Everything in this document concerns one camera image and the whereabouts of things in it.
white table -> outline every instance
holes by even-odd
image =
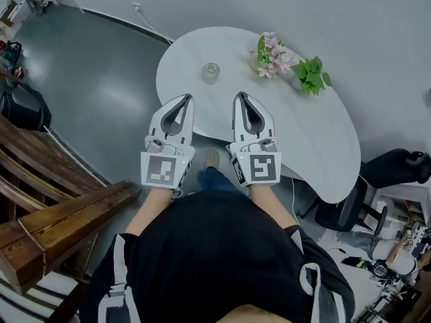
[[[267,79],[253,72],[247,47],[256,49],[259,37],[227,27],[199,29],[180,37],[160,61],[159,99],[165,104],[191,94],[195,99],[194,131],[225,141],[233,141],[235,95],[244,91],[258,99],[274,118],[277,148],[291,170],[284,169],[282,174],[296,173],[324,201],[337,203],[349,194],[360,169],[360,147],[349,114],[330,87],[319,97],[307,96],[280,78]],[[202,67],[209,62],[220,66],[213,85],[201,79]]]

black shirt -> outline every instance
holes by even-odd
[[[302,248],[291,235],[299,230]],[[321,283],[354,313],[350,286],[333,259],[299,226],[282,229],[245,196],[203,191],[173,201],[139,236],[125,239],[127,282],[142,322],[217,322],[251,304],[287,320],[310,322],[313,297],[299,282],[302,266],[320,266]],[[93,274],[80,308],[97,322],[98,304],[114,285],[113,245]]]

shoe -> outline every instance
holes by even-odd
[[[210,166],[215,169],[218,169],[219,165],[220,154],[214,148],[207,149],[207,151],[205,152],[205,165],[203,169],[206,170]]]

jeans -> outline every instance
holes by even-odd
[[[336,236],[340,242],[365,251],[371,260],[374,260],[372,257],[374,249],[382,240],[380,237],[365,232],[337,232]]]
[[[200,171],[197,175],[197,181],[202,190],[223,190],[244,195],[225,175],[212,166]]]

gray floor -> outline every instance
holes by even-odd
[[[152,114],[160,107],[156,71],[167,46],[139,32],[71,7],[33,15],[17,40],[24,45],[26,80],[41,92],[53,114],[51,128],[89,165],[110,182],[140,182],[139,154]],[[183,186],[185,193],[199,190],[196,173],[203,154],[214,147],[222,154],[220,169],[236,183],[225,143],[193,135],[196,156]],[[290,210],[292,183],[283,178],[273,187]],[[296,181],[295,210],[306,209],[315,193]],[[105,238],[100,255],[113,233],[120,232],[134,210],[117,218]],[[312,216],[300,222],[319,239],[324,229]]]

